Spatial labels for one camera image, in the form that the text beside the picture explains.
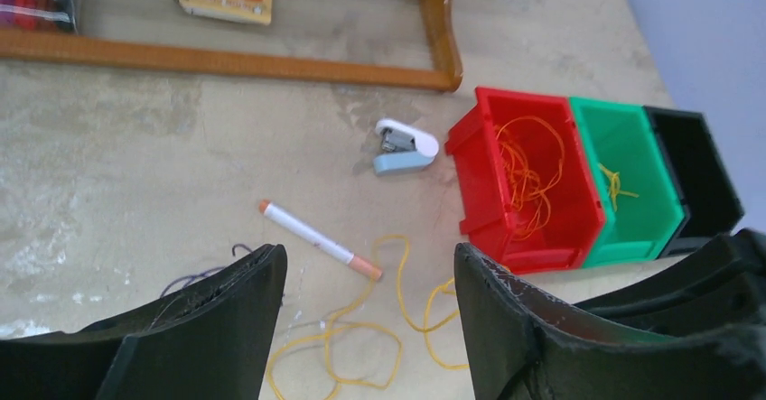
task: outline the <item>white wall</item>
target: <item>white wall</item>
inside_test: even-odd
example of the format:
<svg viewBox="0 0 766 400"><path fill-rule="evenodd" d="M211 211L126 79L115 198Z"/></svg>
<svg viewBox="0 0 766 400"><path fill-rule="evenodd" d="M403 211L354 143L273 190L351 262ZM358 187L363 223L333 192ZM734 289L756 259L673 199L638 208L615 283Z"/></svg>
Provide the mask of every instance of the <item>white wall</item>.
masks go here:
<svg viewBox="0 0 766 400"><path fill-rule="evenodd" d="M766 0L629 0L678 108L706 113L746 211L766 231Z"/></svg>

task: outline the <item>black bin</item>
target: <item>black bin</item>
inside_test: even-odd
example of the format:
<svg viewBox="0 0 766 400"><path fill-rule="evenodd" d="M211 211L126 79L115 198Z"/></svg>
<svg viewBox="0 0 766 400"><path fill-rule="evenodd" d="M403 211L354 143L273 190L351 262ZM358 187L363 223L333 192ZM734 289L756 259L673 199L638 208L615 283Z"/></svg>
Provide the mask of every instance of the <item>black bin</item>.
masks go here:
<svg viewBox="0 0 766 400"><path fill-rule="evenodd" d="M659 255L690 253L719 233L729 233L744 215L702 113L644 107L665 156L678 197L688 212Z"/></svg>

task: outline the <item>yellow rope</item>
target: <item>yellow rope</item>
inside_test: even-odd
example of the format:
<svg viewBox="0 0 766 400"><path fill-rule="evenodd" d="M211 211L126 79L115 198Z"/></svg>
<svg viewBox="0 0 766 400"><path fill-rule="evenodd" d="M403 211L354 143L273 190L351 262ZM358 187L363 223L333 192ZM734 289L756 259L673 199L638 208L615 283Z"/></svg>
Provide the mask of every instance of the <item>yellow rope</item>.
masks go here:
<svg viewBox="0 0 766 400"><path fill-rule="evenodd" d="M606 175L606 178L609 179L609 188L607 191L609 192L609 198L612 199L612 209L614 209L615 212L617 211L618 195L627 195L628 197L633 197L634 199L639 197L639 194L635 192L623 191L620 189L621 182L619 172L610 171L602 163L599 163L599 168Z"/></svg>
<svg viewBox="0 0 766 400"><path fill-rule="evenodd" d="M402 314L404 315L404 318L407 324L409 324L409 326L413 330L423 333L423 336L425 338L425 347L428 349L428 354L431 355L431 358L438 365L450 370L459 370L459 369L468 368L467 364L450 365L450 364L444 363L441 359L439 359L439 357L436 356L436 353L434 352L434 349L431 346L431 340L428 338L428 334L430 332L433 332L443 327L447 322L451 321L452 319L457 317L459 314L459 312L455 310L449 316L444 318L444 320L436 323L434 326L428 327L428 316L431 313L431 306L434 302L434 298L436 297L436 295L441 293L441 294L448 294L448 295L455 296L455 291L448 289L449 286L454 283L454 278L434 288L434 290L431 292L431 295L429 296L428 301L425 305L425 312L423 314L423 326L421 327L416 325L415 322L409 317L409 314L407 314L406 312L404 296L402 294L402 273L404 272L406 261L409 258L409 252L410 252L409 239L404 235L388 235L388 236L384 236L377 239L372 246L372 259L373 261L375 261L375 263L378 262L378 248L380 247L381 244L389 240L402 240L405 244L405 251L404 251L404 254L402 255L401 262L399 262L399 268L397 271L397 298L399 301L399 309L402 311ZM333 399L341 391L341 387L343 385L368 386L368 387L376 388L380 390L384 390L391 385L391 382L393 382L399 370L399 365L401 364L402 353L404 350L404 345L402 344L402 341L397 336L397 334L395 334L393 331L381 325L378 325L377 323L368 323L368 322L350 322L345 326L342 326L339 328L333 328L335 323L339 322L338 319L340 317L346 314L349 314L350 312L353 312L354 310L359 308L359 306L362 305L367 300L367 298L372 293L372 290L374 288L375 288L375 281L370 280L369 283L367 283L367 286L365 287L364 291L354 302L352 302L347 307L341 308L340 310L333 312L330 318L327 320L326 331L324 333L311 335L308 337L304 337L302 339L290 341L289 343L285 344L282 348L278 349L276 352L272 354L271 358L268 360L268 363L266 364L266 380L268 381L268 384L271 386L271 389L274 390L274 394L279 400L285 400L285 397L282 395L282 392L279 391L279 388L276 387L276 381L274 380L274 367L277 360L279 360L285 354L285 352L287 352L289 349L292 349L296 346L300 346L302 344L309 343L312 341L324 342L324 369L327 372L327 375L330 378L332 378L332 380L335 381L335 386L332 388L332 391L326 397L324 397L324 400ZM335 373L335 370L333 369L333 366L332 366L332 354L331 354L332 336L340 334L341 332L344 332L346 330L352 330L357 328L367 328L371 330L377 330L378 332L382 332L388 335L389 337L391 337L397 342L397 345L398 345L397 359L396 359L396 362L394 363L394 367L392 368L391 374L388 377L388 380L386 381L386 383L376 384L374 382L369 382L363 379L348 379L348 378L340 377L338 376L337 373Z"/></svg>

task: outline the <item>red plastic box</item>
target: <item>red plastic box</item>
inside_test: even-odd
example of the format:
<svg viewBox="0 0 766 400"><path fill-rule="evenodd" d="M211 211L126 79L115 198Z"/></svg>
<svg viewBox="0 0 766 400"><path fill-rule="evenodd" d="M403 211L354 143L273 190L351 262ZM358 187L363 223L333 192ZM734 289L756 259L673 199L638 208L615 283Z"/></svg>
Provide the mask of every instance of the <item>red plastic box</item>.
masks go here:
<svg viewBox="0 0 766 400"><path fill-rule="evenodd" d="M514 274L578 268L606 221L591 169L566 98L476 88L478 104L450 129L445 150L454 156L465 219L461 233ZM508 175L498 142L498 127L510 120L538 117L564 144L561 180L547 193L550 220L519 240L514 231L530 212L514 211ZM510 136L524 150L529 168L556 173L561 148L541 124L515 123Z"/></svg>

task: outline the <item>white and blue stapler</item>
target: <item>white and blue stapler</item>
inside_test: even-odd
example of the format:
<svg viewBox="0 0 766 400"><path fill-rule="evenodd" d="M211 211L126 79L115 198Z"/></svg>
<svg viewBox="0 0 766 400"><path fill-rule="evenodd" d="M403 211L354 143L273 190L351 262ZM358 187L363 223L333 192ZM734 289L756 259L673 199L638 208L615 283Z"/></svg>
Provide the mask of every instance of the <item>white and blue stapler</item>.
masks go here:
<svg viewBox="0 0 766 400"><path fill-rule="evenodd" d="M375 132L383 138L384 152L372 162L378 176L419 172L439 153L439 142L433 135L390 118L378 121Z"/></svg>

